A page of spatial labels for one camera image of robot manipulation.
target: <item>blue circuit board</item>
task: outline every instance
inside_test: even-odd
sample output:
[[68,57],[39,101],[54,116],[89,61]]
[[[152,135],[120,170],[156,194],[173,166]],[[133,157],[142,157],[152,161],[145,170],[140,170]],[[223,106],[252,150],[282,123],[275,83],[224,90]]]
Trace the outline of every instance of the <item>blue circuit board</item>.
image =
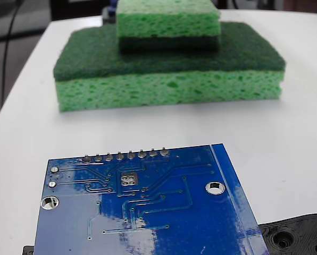
[[49,160],[34,254],[268,251],[216,144]]

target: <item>black cable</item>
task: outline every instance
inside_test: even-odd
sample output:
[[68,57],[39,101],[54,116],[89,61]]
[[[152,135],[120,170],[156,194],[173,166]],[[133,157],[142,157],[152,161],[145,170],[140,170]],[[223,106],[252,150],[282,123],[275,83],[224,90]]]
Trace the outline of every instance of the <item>black cable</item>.
[[13,15],[12,15],[9,31],[8,31],[7,36],[6,36],[4,59],[3,59],[3,75],[2,75],[2,88],[1,88],[1,107],[3,107],[4,99],[5,99],[5,87],[6,87],[5,80],[6,80],[7,51],[9,49],[9,42],[10,42],[11,32],[12,32],[12,28],[13,28],[13,23],[14,23],[16,14],[18,13],[18,10],[19,10],[21,4],[22,4],[21,1],[17,1],[16,7],[15,7]]
[[237,0],[232,0],[232,2],[233,2],[233,5],[234,5],[234,8],[235,9],[239,9],[239,6],[237,4]]

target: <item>black plastic part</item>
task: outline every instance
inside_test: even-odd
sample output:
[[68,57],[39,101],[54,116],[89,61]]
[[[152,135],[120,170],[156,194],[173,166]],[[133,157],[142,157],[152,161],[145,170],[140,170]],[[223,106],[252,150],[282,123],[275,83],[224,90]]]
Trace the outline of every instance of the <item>black plastic part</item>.
[[[270,255],[317,255],[317,214],[259,225]],[[33,255],[25,246],[22,255]]]
[[24,246],[22,255],[33,255],[35,247],[34,246]]

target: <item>sponge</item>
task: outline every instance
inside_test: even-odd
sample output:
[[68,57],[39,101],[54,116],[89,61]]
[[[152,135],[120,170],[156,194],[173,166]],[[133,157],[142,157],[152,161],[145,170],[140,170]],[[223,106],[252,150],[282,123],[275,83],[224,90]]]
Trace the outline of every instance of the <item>sponge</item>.
[[282,57],[250,26],[221,26],[219,52],[122,55],[114,25],[73,33],[54,69],[60,110],[277,99]]
[[219,18],[210,0],[122,0],[120,49],[216,49]]

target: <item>white tabletop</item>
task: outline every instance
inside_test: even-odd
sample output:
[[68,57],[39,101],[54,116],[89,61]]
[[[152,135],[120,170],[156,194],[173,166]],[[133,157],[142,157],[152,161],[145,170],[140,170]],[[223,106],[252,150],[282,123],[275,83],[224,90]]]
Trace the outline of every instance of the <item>white tabletop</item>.
[[287,61],[280,100],[59,113],[53,67],[72,31],[52,22],[0,113],[0,254],[33,245],[48,159],[224,143],[259,224],[317,213],[317,15],[223,11]]

